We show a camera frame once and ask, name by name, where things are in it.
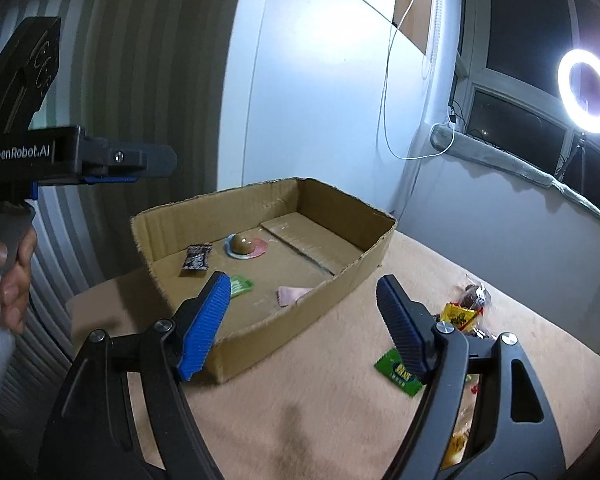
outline metal screw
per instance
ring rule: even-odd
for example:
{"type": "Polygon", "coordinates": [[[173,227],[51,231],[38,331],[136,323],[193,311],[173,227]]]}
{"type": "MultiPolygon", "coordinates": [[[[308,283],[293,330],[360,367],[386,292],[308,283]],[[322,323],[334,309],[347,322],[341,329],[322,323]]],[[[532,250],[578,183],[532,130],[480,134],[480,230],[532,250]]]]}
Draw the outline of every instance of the metal screw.
{"type": "Polygon", "coordinates": [[[443,334],[451,334],[456,329],[456,327],[454,327],[448,321],[439,321],[436,323],[436,329],[438,330],[438,332],[442,332],[443,334]]]}
{"type": "Polygon", "coordinates": [[[92,343],[99,343],[104,339],[104,336],[106,336],[106,333],[104,332],[104,330],[99,328],[89,334],[89,341],[91,341],[92,343]]]}
{"type": "Polygon", "coordinates": [[[159,319],[154,323],[154,328],[158,332],[168,332],[173,328],[173,321],[171,319],[159,319]]]}
{"type": "Polygon", "coordinates": [[[502,338],[502,342],[505,345],[515,345],[518,342],[518,337],[515,334],[512,334],[511,332],[503,332],[502,334],[500,334],[500,337],[502,338]]]}

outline ribbed blue pad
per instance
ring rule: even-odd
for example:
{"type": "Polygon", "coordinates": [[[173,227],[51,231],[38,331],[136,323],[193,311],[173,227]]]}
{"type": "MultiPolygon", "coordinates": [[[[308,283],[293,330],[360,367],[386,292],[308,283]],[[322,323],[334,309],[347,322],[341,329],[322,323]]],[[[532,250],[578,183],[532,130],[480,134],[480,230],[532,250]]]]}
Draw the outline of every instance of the ribbed blue pad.
{"type": "Polygon", "coordinates": [[[391,339],[394,340],[395,349],[400,354],[402,364],[416,377],[424,377],[429,372],[424,340],[386,278],[378,280],[376,301],[384,324],[389,329],[391,339]]]}
{"type": "Polygon", "coordinates": [[[194,373],[202,370],[230,299],[231,279],[223,274],[184,336],[182,358],[178,364],[178,373],[183,381],[188,381],[194,373]]]}

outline cardboard box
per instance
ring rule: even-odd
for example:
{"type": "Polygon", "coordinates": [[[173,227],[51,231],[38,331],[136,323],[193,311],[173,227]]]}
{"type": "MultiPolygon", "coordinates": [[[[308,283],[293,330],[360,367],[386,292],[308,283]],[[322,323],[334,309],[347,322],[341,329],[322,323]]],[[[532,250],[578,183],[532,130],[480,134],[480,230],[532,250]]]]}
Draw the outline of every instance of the cardboard box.
{"type": "Polygon", "coordinates": [[[395,219],[312,179],[264,182],[159,206],[131,227],[158,290],[175,312],[214,270],[255,285],[231,300],[205,368],[223,382],[288,342],[353,291],[380,264],[395,219]],[[269,247],[252,260],[224,251],[224,239],[247,232],[269,247]],[[212,243],[209,271],[183,272],[191,244],[212,243]],[[281,308],[279,286],[315,287],[281,308]]]}

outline tripod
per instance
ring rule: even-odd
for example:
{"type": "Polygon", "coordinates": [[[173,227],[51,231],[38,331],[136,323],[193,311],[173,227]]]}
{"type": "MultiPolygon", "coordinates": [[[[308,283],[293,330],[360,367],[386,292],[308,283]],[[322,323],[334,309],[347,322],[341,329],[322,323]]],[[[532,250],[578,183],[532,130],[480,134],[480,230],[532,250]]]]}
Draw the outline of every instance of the tripod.
{"type": "Polygon", "coordinates": [[[580,140],[578,142],[578,145],[573,150],[571,150],[569,158],[566,160],[566,162],[563,165],[561,165],[560,170],[558,170],[557,173],[555,174],[556,179],[559,180],[560,182],[562,182],[564,173],[567,171],[567,168],[573,163],[573,159],[576,157],[578,152],[581,152],[582,156],[580,157],[581,167],[580,167],[580,189],[579,189],[579,192],[581,195],[584,195],[585,166],[586,166],[586,160],[587,160],[586,145],[587,145],[587,134],[585,132],[583,132],[582,136],[580,137],[580,140]]]}

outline human hand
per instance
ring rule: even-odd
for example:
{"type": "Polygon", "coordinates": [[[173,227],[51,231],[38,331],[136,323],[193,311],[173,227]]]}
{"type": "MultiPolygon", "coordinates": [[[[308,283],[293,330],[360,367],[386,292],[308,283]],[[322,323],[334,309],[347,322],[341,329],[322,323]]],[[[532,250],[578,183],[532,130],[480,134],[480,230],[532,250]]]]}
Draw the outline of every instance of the human hand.
{"type": "MultiPolygon", "coordinates": [[[[24,319],[29,303],[31,285],[31,257],[36,250],[38,236],[33,227],[18,247],[18,257],[13,269],[0,281],[0,322],[12,332],[24,331],[24,319]]],[[[7,247],[0,241],[0,267],[7,260],[7,247]]]]}

